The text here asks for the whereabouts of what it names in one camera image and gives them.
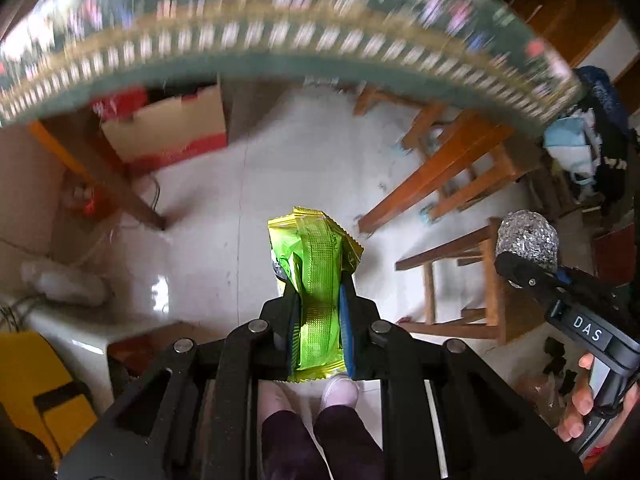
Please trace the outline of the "right hand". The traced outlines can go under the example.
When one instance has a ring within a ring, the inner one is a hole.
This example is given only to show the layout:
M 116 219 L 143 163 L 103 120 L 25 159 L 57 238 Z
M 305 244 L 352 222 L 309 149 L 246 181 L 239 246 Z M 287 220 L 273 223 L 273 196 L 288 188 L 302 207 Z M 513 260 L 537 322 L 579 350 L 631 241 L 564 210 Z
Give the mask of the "right hand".
M 584 418 L 591 412 L 593 407 L 593 394 L 589 387 L 588 372 L 593 366 L 594 357 L 590 353 L 584 354 L 578 361 L 578 366 L 583 368 L 587 374 L 579 379 L 576 384 L 570 404 L 565 409 L 562 420 L 556 427 L 556 434 L 564 441 L 568 442 L 577 439 L 582 435 L 585 429 Z M 617 416 L 608 428 L 608 432 L 600 437 L 597 446 L 608 446 L 615 438 L 616 434 L 622 428 L 626 418 L 632 412 L 634 407 L 639 403 L 639 385 L 634 384 L 626 393 L 623 411 Z

